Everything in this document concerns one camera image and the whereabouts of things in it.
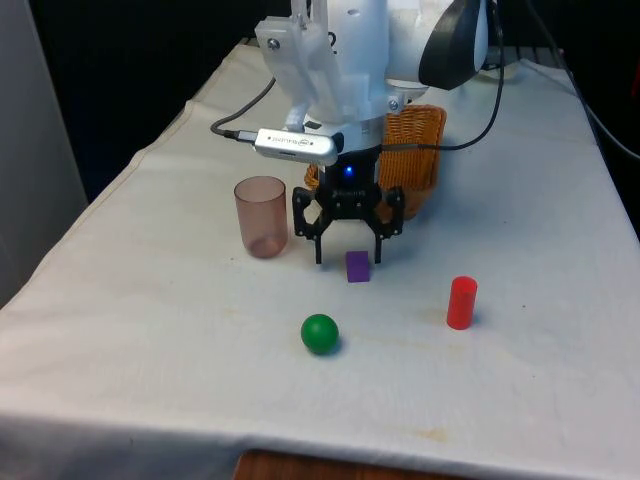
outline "gray wall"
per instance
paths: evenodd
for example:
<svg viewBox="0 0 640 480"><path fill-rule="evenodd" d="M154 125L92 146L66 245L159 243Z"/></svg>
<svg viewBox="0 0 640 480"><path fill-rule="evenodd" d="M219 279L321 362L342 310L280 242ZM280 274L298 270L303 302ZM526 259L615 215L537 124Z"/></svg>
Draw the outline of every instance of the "gray wall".
<svg viewBox="0 0 640 480"><path fill-rule="evenodd" d="M26 0L0 0L0 306L86 206Z"/></svg>

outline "wicker basket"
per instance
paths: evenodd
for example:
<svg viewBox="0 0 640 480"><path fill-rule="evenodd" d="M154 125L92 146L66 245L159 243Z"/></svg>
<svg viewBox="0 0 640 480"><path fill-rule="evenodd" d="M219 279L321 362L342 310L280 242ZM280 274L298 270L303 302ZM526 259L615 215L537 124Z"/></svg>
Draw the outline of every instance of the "wicker basket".
<svg viewBox="0 0 640 480"><path fill-rule="evenodd" d="M447 112L430 105L412 105L400 115L387 115L385 145L399 143L440 144ZM380 155L379 183L384 189L402 187L405 193L405 219L415 217L433 193L438 180L440 152L407 150ZM318 186L318 168L311 165L304 177L309 188ZM391 219L391 208L381 203L377 208L383 222Z"/></svg>

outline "wire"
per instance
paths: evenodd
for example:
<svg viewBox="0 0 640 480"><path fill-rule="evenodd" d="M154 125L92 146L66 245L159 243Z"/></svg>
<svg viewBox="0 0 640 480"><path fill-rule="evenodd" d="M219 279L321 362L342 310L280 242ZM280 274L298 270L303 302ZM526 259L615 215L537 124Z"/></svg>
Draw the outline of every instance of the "wire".
<svg viewBox="0 0 640 480"><path fill-rule="evenodd" d="M585 100L584 96L582 95L582 92L578 88L578 84L576 83L576 80L573 77L573 72L571 72L571 70L569 69L569 66L567 65L567 62L565 62L564 56L560 53L560 49L558 48L558 45L556 44L555 40L553 39L553 35L551 35L551 32L549 31L549 29L545 25L544 20L542 20L542 17L540 17L540 15L538 14L537 10L533 6L533 3L531 3L531 0L524 0L524 2L527 5L527 8L529 9L529 13L530 13L531 17L536 22L536 24L538 25L538 28L540 29L540 32L545 37L545 40L547 41L547 43L551 47L553 55L556 57L556 60L558 61L559 65L564 69L564 71L569 76L569 80L571 80L571 85L573 86L573 89L575 90L575 95L578 97L578 100L580 100L580 103L582 104L582 107L587 112L587 115L591 119L593 119L593 121L600 127L602 132L607 137L609 137L609 139L620 150L622 150L624 153L629 155L631 158L640 161L640 155L635 153L635 152L633 152L633 151L631 151L630 149L628 149L620 140L618 140L609 131L609 129L607 129L607 127L605 127L604 123L602 123L602 121L598 118L598 116L591 109L591 107L589 107L589 104L587 103L587 101Z"/></svg>
<svg viewBox="0 0 640 480"><path fill-rule="evenodd" d="M586 108L587 108L587 112L589 112L589 115L591 115L591 118L593 118L593 121L596 122L600 127L600 130L602 130L602 133L604 133L607 137L609 137L609 140L611 140L616 145L616 147L618 147L620 150L622 150L624 153L629 155L634 160L640 161L640 155L638 155L634 151L629 150L620 140L618 140L613 135L613 133L611 133L609 129L604 126L604 123L602 123L602 120L600 120L600 118L596 115L596 113L591 109L589 105L587 105Z"/></svg>
<svg viewBox="0 0 640 480"><path fill-rule="evenodd" d="M500 23L500 15L498 14L498 6L497 2L494 0L491 3L491 12L493 14L493 23L496 32L496 37L498 39L498 46L500 47L500 79L498 81L498 92L496 93L496 103L493 107L493 113L491 114L491 119L489 123L482 131L480 135L478 135L473 140L470 140L461 145L433 145L426 143L400 143L395 145L383 145L383 151L391 151L391 152L399 152L404 150L440 150L452 152L456 150L464 150L465 148L469 148L472 145L480 142L493 128L494 123L496 122L496 118L498 117L498 112L500 111L500 102L502 100L502 90L504 88L504 68L505 68L505 54L504 54L504 35L502 32L502 25Z"/></svg>
<svg viewBox="0 0 640 480"><path fill-rule="evenodd" d="M240 110L238 110L236 113L233 113L231 115L229 115L228 117L224 117L221 118L220 120L217 120L216 122L213 123L213 125L211 125L211 131L213 133L215 133L216 135L220 135L222 137L225 138L232 138L232 139L238 139L238 135L240 134L240 132L238 130L221 130L220 127L226 123L232 122L238 118L240 118L242 115L244 115L245 113L247 113L249 110L251 110L260 100L262 100L264 97L267 96L267 93L269 93L271 91L271 89L273 88L273 86L276 84L276 79L275 77L272 78L269 83L267 84L266 87L264 87L264 90L262 90L253 100L251 100L249 103L247 103L244 107L242 107Z"/></svg>

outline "pink plastic cup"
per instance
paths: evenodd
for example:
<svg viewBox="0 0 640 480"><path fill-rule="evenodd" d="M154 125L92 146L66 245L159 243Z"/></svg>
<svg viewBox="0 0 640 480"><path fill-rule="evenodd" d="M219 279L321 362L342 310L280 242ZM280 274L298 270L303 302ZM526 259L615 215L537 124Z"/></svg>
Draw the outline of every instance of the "pink plastic cup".
<svg viewBox="0 0 640 480"><path fill-rule="evenodd" d="M234 189L242 243L257 258L272 258L287 244L286 187L274 177L251 177Z"/></svg>

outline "purple block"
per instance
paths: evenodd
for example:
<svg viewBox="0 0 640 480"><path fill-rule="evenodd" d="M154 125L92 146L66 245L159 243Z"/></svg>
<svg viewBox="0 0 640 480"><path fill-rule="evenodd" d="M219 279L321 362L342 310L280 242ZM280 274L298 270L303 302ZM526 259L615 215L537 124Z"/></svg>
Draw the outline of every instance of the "purple block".
<svg viewBox="0 0 640 480"><path fill-rule="evenodd" d="M369 252L347 252L347 280L349 283L364 283L369 279Z"/></svg>

